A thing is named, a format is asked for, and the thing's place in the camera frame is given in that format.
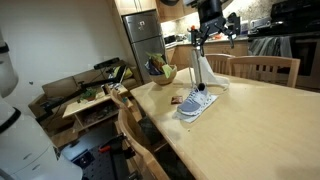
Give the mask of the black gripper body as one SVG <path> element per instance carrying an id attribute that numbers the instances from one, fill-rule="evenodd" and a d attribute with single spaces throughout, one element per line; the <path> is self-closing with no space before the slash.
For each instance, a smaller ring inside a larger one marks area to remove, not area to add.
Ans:
<path id="1" fill-rule="evenodd" d="M 222 13 L 220 0 L 199 0 L 197 11 L 200 20 L 200 28 L 197 30 L 198 37 L 204 38 L 216 33 L 230 35 L 230 30 L 225 26 L 226 19 Z"/>

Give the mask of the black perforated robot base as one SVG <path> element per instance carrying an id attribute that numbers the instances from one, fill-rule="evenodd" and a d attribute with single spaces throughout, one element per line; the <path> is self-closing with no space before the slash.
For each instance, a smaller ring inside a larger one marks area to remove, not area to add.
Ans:
<path id="1" fill-rule="evenodd" d="M 126 160 L 135 153 L 131 147 L 123 149 L 122 142 L 113 144 L 110 151 L 99 153 L 99 146 L 105 142 L 85 146 L 85 141 L 79 140 L 65 147 L 62 154 L 81 168 L 81 180 L 142 180 L 137 170 L 129 171 Z"/>

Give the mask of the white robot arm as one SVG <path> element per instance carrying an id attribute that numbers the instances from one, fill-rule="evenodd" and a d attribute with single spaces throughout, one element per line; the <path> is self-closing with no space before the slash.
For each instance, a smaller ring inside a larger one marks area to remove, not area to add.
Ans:
<path id="1" fill-rule="evenodd" d="M 19 77 L 3 38 L 0 50 L 1 180 L 82 180 L 83 170 L 60 154 L 40 124 L 5 101 Z"/>

